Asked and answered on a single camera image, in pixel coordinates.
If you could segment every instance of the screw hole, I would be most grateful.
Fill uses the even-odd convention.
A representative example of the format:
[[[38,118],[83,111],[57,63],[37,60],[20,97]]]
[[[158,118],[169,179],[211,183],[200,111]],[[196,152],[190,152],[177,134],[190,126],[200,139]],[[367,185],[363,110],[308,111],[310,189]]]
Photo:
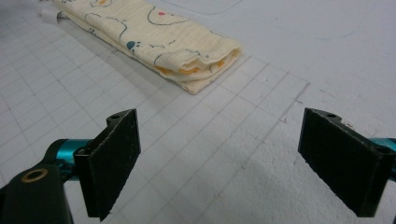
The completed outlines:
[[[30,171],[29,173],[24,175],[22,177],[21,181],[23,183],[35,182],[35,181],[43,178],[44,176],[46,176],[48,172],[49,171],[47,169],[36,169],[36,170]]]
[[[334,114],[328,114],[327,117],[332,118],[332,119],[337,118],[337,116],[335,116]]]

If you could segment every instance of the folded cloth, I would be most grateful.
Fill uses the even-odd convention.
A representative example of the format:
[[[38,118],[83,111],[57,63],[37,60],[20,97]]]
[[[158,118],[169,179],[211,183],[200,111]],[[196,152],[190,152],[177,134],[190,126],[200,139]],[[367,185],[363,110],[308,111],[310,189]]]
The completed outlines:
[[[195,94],[240,55],[239,44],[144,0],[53,0],[81,28]]]

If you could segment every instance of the black rubber pad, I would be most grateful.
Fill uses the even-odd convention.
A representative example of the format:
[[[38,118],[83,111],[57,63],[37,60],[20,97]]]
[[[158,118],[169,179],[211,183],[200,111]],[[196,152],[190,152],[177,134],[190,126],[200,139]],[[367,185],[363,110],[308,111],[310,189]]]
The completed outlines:
[[[135,110],[115,114],[87,148],[75,152],[75,163],[90,217],[107,217],[140,154]]]
[[[372,143],[341,120],[306,108],[298,151],[358,217],[373,217],[396,153]]]

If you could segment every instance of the cream patterned fabric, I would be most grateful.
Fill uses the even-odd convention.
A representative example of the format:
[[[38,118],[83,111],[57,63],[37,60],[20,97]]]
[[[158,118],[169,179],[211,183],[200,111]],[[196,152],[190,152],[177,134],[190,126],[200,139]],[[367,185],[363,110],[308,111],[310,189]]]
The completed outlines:
[[[195,94],[241,53],[239,44],[144,0],[53,0],[78,26]]]

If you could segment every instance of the white surface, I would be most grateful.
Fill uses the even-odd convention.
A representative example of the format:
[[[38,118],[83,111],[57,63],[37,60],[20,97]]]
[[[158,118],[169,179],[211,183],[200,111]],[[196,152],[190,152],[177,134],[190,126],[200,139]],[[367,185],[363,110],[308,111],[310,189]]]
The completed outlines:
[[[60,12],[61,10],[56,7],[43,7],[40,14],[43,17],[44,22],[58,24],[58,14]]]
[[[394,1],[210,1],[224,10],[212,15],[151,2],[238,39],[244,57],[193,96],[70,21],[44,23],[36,1],[0,3],[0,186],[135,107],[143,152],[105,223],[392,222],[393,182],[357,218],[297,147],[305,107],[395,136]],[[78,183],[65,188],[75,222],[99,223]]]
[[[174,5],[175,7],[181,7],[183,9],[187,9],[193,12],[197,12],[204,15],[214,15],[220,14],[232,7],[235,7],[243,0],[203,0],[203,1],[194,1],[194,0],[163,0],[165,3],[169,3]]]

